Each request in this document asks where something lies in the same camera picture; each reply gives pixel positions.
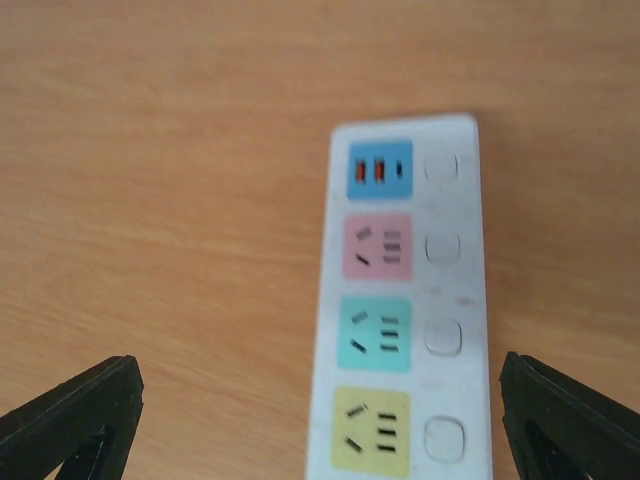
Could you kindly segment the white power strip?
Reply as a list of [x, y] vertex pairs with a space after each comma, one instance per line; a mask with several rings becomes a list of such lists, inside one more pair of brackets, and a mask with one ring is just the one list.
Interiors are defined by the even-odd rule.
[[478, 125], [332, 134], [305, 475], [493, 475]]

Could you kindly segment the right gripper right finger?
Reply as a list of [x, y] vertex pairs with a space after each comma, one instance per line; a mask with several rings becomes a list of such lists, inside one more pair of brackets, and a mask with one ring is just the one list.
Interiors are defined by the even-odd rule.
[[529, 355], [509, 352], [503, 425], [521, 479], [637, 479], [639, 414]]

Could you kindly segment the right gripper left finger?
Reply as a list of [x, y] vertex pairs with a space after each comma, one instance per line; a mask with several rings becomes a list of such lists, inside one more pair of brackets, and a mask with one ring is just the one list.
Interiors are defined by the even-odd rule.
[[120, 479], [143, 409], [131, 355], [112, 356], [1, 417], [1, 477]]

